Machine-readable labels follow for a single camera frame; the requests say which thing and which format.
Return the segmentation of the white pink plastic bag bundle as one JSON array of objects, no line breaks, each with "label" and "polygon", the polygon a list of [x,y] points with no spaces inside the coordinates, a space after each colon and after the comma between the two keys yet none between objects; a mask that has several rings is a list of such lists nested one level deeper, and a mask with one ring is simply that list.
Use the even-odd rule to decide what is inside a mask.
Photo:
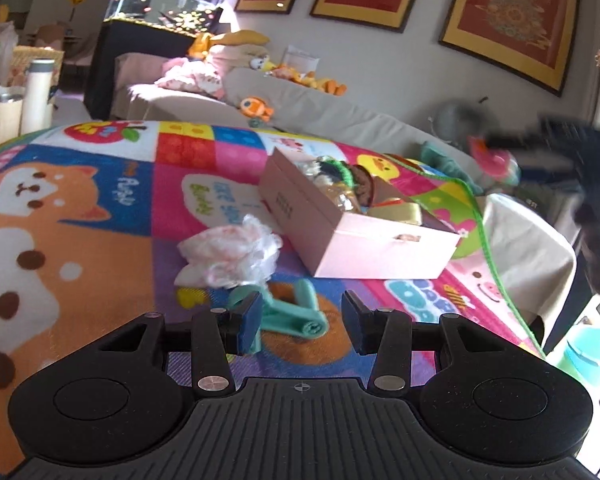
[{"label": "white pink plastic bag bundle", "polygon": [[274,274],[282,238],[252,214],[238,224],[216,226],[178,244],[186,266],[176,287],[226,288],[264,285]]}]

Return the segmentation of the pink cardboard box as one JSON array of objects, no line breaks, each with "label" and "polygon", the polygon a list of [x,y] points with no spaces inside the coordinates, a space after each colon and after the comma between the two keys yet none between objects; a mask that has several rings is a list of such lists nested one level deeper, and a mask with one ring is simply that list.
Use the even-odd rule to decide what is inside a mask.
[{"label": "pink cardboard box", "polygon": [[306,154],[275,150],[259,192],[314,278],[438,278],[460,236],[428,212],[421,226],[338,209],[298,168]]}]

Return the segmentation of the pink pig squishy toy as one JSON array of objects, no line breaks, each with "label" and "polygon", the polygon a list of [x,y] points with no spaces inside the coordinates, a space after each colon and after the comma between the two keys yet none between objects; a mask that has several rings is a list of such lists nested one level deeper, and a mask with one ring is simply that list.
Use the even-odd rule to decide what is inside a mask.
[{"label": "pink pig squishy toy", "polygon": [[483,139],[468,138],[469,154],[479,168],[496,182],[516,186],[520,182],[520,168],[508,151],[488,148]]}]

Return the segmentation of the packaged round bread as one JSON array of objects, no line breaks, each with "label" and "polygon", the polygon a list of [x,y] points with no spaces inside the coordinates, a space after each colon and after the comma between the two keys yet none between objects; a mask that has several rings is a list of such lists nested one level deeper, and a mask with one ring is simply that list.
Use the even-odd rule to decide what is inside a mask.
[{"label": "packaged round bread", "polygon": [[336,182],[331,185],[324,186],[322,193],[340,210],[343,212],[352,212],[359,214],[361,206],[358,203],[355,192],[343,182]]}]

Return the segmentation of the brown round toy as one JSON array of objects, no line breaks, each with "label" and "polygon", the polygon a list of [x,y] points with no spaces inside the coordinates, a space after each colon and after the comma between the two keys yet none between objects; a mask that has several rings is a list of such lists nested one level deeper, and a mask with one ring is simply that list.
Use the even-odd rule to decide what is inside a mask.
[{"label": "brown round toy", "polygon": [[349,167],[354,181],[353,191],[362,207],[370,207],[375,198],[376,186],[374,176],[363,166]]}]

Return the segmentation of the green crochet hat doll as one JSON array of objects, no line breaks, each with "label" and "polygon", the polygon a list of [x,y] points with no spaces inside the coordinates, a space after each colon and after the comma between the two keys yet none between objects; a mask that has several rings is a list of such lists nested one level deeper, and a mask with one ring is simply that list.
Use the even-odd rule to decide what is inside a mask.
[{"label": "green crochet hat doll", "polygon": [[348,164],[342,160],[329,157],[315,159],[312,166],[311,179],[317,186],[321,186],[322,188],[342,184],[346,188],[354,190],[358,185]]}]

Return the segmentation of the colourful cartoon play mat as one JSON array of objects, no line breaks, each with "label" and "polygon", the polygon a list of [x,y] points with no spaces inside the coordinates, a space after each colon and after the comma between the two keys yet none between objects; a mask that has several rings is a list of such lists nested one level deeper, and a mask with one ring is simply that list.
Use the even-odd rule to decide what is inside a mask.
[{"label": "colourful cartoon play mat", "polygon": [[316,339],[266,332],[254,356],[231,358],[249,376],[358,376],[370,360],[351,348],[340,297],[417,322],[457,313],[530,352],[539,344],[492,262],[476,200],[418,158],[262,129],[190,122],[84,122],[0,146],[0,477],[22,459],[9,428],[12,390],[30,375],[148,312],[170,322],[219,307],[224,289],[178,286],[178,246],[247,214],[271,223],[258,185],[275,151],[358,165],[457,232],[433,280],[315,281],[328,332]]}]

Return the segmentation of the orange clownfish plush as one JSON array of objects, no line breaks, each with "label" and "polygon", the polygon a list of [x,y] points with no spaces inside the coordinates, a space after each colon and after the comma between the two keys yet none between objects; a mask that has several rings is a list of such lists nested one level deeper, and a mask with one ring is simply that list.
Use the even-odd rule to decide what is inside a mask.
[{"label": "orange clownfish plush", "polygon": [[251,120],[256,122],[269,122],[273,117],[275,110],[268,106],[265,100],[257,96],[247,96],[239,103],[239,110]]}]

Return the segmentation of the pink clothes pile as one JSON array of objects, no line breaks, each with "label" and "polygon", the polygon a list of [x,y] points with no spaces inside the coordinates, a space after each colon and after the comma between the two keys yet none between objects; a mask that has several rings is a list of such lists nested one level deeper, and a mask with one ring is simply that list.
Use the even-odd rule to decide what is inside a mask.
[{"label": "pink clothes pile", "polygon": [[172,58],[162,64],[162,75],[155,85],[166,90],[198,93],[222,100],[223,81],[220,74],[204,61]]}]

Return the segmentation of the orange plush toy row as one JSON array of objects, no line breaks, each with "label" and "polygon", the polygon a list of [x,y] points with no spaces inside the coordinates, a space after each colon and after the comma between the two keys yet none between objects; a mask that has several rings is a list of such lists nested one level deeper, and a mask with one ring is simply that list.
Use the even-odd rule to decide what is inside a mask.
[{"label": "orange plush toy row", "polygon": [[252,70],[265,73],[265,75],[290,81],[294,84],[300,84],[300,86],[331,94],[332,96],[344,96],[348,91],[348,87],[345,84],[335,79],[316,78],[314,72],[302,74],[288,65],[276,65],[267,56],[252,58],[249,66]]}]

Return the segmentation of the yellow pillow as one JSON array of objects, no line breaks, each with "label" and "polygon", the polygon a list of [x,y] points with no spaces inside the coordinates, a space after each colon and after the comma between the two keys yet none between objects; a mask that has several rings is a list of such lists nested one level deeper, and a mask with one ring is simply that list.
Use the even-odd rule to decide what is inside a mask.
[{"label": "yellow pillow", "polygon": [[215,35],[210,39],[210,44],[216,46],[242,46],[243,44],[253,44],[254,46],[266,46],[270,38],[250,29],[241,29],[237,32],[226,32],[225,34]]}]

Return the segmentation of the white thermos bottle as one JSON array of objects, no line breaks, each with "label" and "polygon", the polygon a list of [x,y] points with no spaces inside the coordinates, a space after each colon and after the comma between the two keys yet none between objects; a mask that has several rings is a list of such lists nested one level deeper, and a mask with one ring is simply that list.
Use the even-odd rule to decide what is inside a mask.
[{"label": "white thermos bottle", "polygon": [[55,62],[35,58],[29,65],[22,103],[20,133],[44,130],[50,124],[47,117]]}]

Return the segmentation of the beige mug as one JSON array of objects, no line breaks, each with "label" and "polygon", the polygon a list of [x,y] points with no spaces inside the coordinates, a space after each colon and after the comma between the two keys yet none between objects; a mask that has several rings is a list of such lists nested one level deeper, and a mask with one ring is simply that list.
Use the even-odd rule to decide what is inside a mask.
[{"label": "beige mug", "polygon": [[0,94],[0,144],[20,136],[23,96]]}]

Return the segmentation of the black fish tank cabinet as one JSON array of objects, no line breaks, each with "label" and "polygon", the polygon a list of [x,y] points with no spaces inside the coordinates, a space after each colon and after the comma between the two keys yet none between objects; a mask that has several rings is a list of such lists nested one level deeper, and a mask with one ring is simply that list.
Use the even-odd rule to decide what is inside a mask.
[{"label": "black fish tank cabinet", "polygon": [[194,38],[167,29],[112,20],[102,24],[83,103],[91,118],[111,115],[114,98],[133,84],[152,84],[162,66],[172,58],[184,58]]}]

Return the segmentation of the glass fish tank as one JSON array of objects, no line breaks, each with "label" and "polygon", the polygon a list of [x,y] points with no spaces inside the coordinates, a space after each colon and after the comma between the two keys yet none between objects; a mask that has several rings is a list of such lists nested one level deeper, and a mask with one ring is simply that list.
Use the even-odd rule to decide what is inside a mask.
[{"label": "glass fish tank", "polygon": [[104,22],[142,25],[195,37],[215,32],[223,9],[204,0],[110,0]]}]

